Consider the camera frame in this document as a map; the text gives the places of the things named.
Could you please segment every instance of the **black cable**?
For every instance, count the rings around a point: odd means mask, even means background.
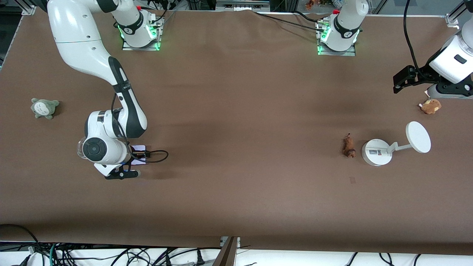
[[[386,262],[389,266],[394,266],[394,265],[393,265],[393,259],[391,258],[391,254],[387,253],[387,256],[388,256],[388,258],[389,258],[389,261],[387,261],[387,260],[385,260],[385,259],[383,258],[383,254],[382,254],[382,253],[378,253],[378,254],[379,254],[379,257],[380,257],[384,262]]]
[[[174,258],[176,256],[179,256],[179,255],[182,255],[184,253],[193,252],[193,251],[197,251],[197,250],[203,250],[203,249],[221,249],[221,248],[193,248],[193,249],[185,250],[183,252],[179,252],[177,254],[174,254],[174,255],[170,256],[169,259],[172,259],[172,258]],[[161,262],[159,264],[159,266],[162,266],[164,263],[165,263],[165,261]]]
[[[24,245],[20,245],[19,247],[0,249],[0,252],[7,251],[7,250],[13,250],[13,249],[18,249],[17,251],[20,251],[20,249],[22,249],[24,247],[25,247]]]
[[[317,23],[317,20],[316,20],[316,19],[311,19],[311,18],[309,18],[308,16],[304,15],[304,14],[303,14],[302,12],[300,12],[300,11],[294,10],[294,11],[292,11],[291,13],[299,14],[299,15],[301,15],[303,18],[307,19],[308,21],[312,21],[312,22]]]
[[[157,19],[151,21],[151,23],[155,23],[156,21],[162,19],[164,17],[164,15],[166,14],[166,12],[167,12],[167,9],[164,10],[163,14],[160,17],[158,17]]]
[[[415,256],[415,259],[414,259],[414,266],[417,265],[417,259],[419,259],[419,257],[421,256],[422,254],[417,254],[417,256]]]
[[[147,266],[149,266],[149,265],[151,264],[151,261],[150,261],[151,258],[149,257],[149,254],[146,252],[146,250],[147,250],[147,248],[144,248],[144,249],[141,249],[141,251],[140,251],[138,254],[132,253],[133,256],[132,256],[132,257],[128,257],[128,261],[127,261],[127,263],[126,263],[126,266],[129,266],[130,263],[131,263],[134,259],[144,260],[144,261],[146,261],[146,262],[148,263]],[[143,252],[148,255],[148,259],[147,259],[147,260],[140,256],[140,254],[143,253]]]
[[[93,260],[106,260],[106,259],[110,259],[110,258],[114,258],[118,255],[115,255],[115,256],[111,256],[111,257],[71,257],[71,259],[73,260],[83,260],[83,259],[93,259]]]
[[[27,266],[30,257],[31,257],[31,254],[28,255],[28,256],[20,263],[19,266]]]
[[[294,22],[290,22],[290,21],[287,21],[287,20],[280,19],[280,18],[271,17],[271,16],[268,16],[268,15],[266,15],[266,14],[261,14],[261,13],[257,13],[257,12],[256,12],[256,14],[257,14],[257,15],[260,15],[260,16],[263,16],[263,17],[272,18],[272,19],[275,19],[275,20],[279,20],[279,21],[282,21],[282,22],[286,22],[286,23],[289,23],[289,24],[292,24],[292,25],[296,25],[296,26],[299,26],[299,27],[308,28],[308,29],[313,29],[314,31],[320,31],[320,32],[323,32],[323,31],[324,31],[324,30],[319,29],[319,28],[308,27],[308,26],[305,26],[305,25],[297,24],[297,23],[294,23]]]
[[[409,47],[409,51],[411,52],[411,57],[412,57],[412,61],[414,62],[414,67],[417,71],[417,73],[419,73],[419,75],[421,75],[425,80],[431,80],[431,79],[428,79],[426,76],[424,76],[424,74],[420,71],[420,68],[419,68],[419,65],[417,64],[417,59],[415,58],[415,55],[414,55],[414,49],[412,47],[412,44],[411,44],[411,41],[409,39],[409,35],[407,34],[407,9],[409,8],[409,3],[411,2],[411,0],[407,0],[406,2],[406,8],[404,9],[404,36],[406,37],[406,42],[407,42],[407,46]]]
[[[358,252],[353,253],[353,256],[351,256],[351,259],[348,262],[347,266],[350,266],[353,263],[353,260],[355,259],[356,255],[358,255]]]
[[[112,119],[115,119],[115,117],[113,116],[115,98],[116,98],[116,94],[114,94],[114,98],[113,98],[113,100],[112,100],[112,107],[110,108],[110,110],[112,111]],[[166,160],[166,159],[169,157],[169,152],[167,152],[167,151],[165,151],[165,150],[155,150],[155,151],[150,151],[149,153],[151,154],[151,153],[155,153],[155,152],[163,152],[163,153],[166,154],[166,156],[165,156],[164,158],[159,159],[159,160],[156,160],[156,161],[141,160],[140,158],[137,158],[137,157],[133,154],[133,152],[131,151],[131,149],[130,149],[130,145],[129,145],[130,143],[128,142],[128,140],[127,140],[127,138],[126,138],[126,136],[125,136],[125,130],[123,130],[122,125],[121,125],[120,123],[117,122],[117,124],[118,124],[118,127],[120,128],[120,131],[121,131],[122,135],[123,135],[123,139],[125,140],[126,150],[129,152],[129,154],[131,155],[131,157],[132,157],[133,159],[138,160],[138,161],[140,161],[140,162],[158,163],[158,162],[162,162],[162,161]]]
[[[120,254],[113,260],[113,262],[112,262],[112,264],[110,264],[110,266],[114,266],[114,264],[117,262],[117,260],[118,260],[121,256],[125,255],[125,253],[128,253],[128,251],[130,251],[129,248],[125,249],[122,253],[120,253]]]
[[[35,240],[36,246],[38,247],[38,253],[41,254],[41,260],[43,261],[43,266],[44,266],[44,257],[43,257],[44,254],[42,253],[42,251],[44,251],[44,250],[39,245],[39,241],[36,238],[36,236],[30,230],[28,230],[28,228],[26,228],[24,226],[21,226],[21,225],[18,225],[18,224],[12,224],[12,223],[0,224],[0,228],[2,228],[2,227],[16,227],[16,228],[20,228],[20,229],[26,231]]]
[[[159,261],[161,261],[166,255],[169,255],[169,253],[173,252],[176,250],[176,248],[167,248],[159,257],[151,264],[151,266],[155,266]]]

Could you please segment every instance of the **brown table surface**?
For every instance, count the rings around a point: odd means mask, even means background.
[[[121,51],[112,16],[94,17],[148,118],[132,143],[170,156],[129,180],[77,156],[113,90],[62,61],[38,10],[0,73],[1,223],[40,241],[203,247],[238,235],[251,248],[473,254],[473,102],[424,115],[427,85],[392,93],[412,64],[402,18],[367,17],[357,56],[333,57],[317,55],[313,31],[250,11],[178,12],[159,52]],[[408,24],[421,65],[454,32],[443,18]],[[35,119],[31,98],[59,100],[57,116]],[[407,144],[410,121],[427,128],[429,153],[364,162],[367,140]],[[356,159],[340,153],[347,133]]]

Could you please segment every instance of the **white lamp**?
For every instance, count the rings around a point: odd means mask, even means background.
[[[419,122],[410,122],[406,126],[406,135],[409,144],[398,146],[397,142],[389,145],[380,139],[373,139],[365,143],[362,156],[366,163],[372,166],[382,166],[389,163],[394,151],[413,148],[417,152],[426,153],[430,150],[430,137],[427,130]]]

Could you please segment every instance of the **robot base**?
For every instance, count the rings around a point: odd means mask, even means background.
[[[156,19],[155,14],[151,14],[151,19]],[[152,40],[148,45],[143,47],[133,47],[130,46],[125,40],[123,40],[122,50],[124,51],[159,51],[161,49],[161,38],[163,36],[163,28],[165,19],[160,18],[158,21],[155,22],[153,25],[156,29],[150,30],[150,33],[156,35],[156,39]]]
[[[380,139],[373,139],[363,145],[361,154],[365,162],[372,166],[382,166],[391,161],[393,154],[388,152],[389,144]]]
[[[315,24],[316,28],[323,29],[324,32],[317,32],[317,54],[318,55],[338,55],[338,56],[355,56],[355,44],[352,44],[348,50],[345,51],[334,51],[330,49],[324,42],[321,41],[322,37],[325,37],[324,34],[327,34],[328,25],[330,25],[330,21],[327,18],[323,18],[320,22]]]

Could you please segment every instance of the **brown plush toy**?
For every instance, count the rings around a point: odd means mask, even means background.
[[[439,110],[442,107],[440,102],[435,99],[428,99],[423,104],[419,104],[419,106],[420,106],[420,109],[428,115],[435,114],[435,112],[437,112],[437,110]]]
[[[353,143],[353,139],[350,137],[350,133],[348,133],[348,135],[343,139],[343,142],[345,143],[343,154],[348,158],[355,158],[355,144]]]

